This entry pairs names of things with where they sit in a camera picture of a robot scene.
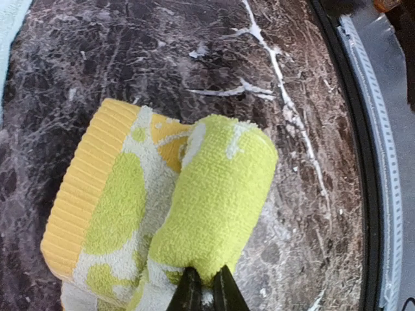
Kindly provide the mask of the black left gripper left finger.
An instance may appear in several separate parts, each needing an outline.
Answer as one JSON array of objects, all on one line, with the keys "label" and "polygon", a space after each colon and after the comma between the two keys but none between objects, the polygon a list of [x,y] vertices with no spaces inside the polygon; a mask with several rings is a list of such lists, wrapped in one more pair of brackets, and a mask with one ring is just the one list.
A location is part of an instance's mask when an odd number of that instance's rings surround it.
[{"label": "black left gripper left finger", "polygon": [[198,272],[187,267],[172,296],[167,311],[199,311],[201,310],[202,282]]}]

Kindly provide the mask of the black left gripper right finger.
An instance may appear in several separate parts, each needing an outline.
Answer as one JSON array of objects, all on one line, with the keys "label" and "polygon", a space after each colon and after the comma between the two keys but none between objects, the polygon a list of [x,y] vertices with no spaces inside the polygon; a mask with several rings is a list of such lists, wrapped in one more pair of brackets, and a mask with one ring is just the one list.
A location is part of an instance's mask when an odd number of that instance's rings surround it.
[{"label": "black left gripper right finger", "polygon": [[213,279],[213,300],[216,311],[250,310],[227,265]]}]

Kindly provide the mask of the yellow green patterned towel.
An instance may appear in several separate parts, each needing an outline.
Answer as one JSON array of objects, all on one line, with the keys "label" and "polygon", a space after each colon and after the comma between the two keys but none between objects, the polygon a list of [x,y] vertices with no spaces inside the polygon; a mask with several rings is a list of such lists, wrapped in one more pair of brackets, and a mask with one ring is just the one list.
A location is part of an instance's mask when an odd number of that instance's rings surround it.
[{"label": "yellow green patterned towel", "polygon": [[201,308],[259,219],[278,154],[256,124],[192,125],[106,99],[65,173],[41,252],[64,310],[165,310],[187,267]]}]

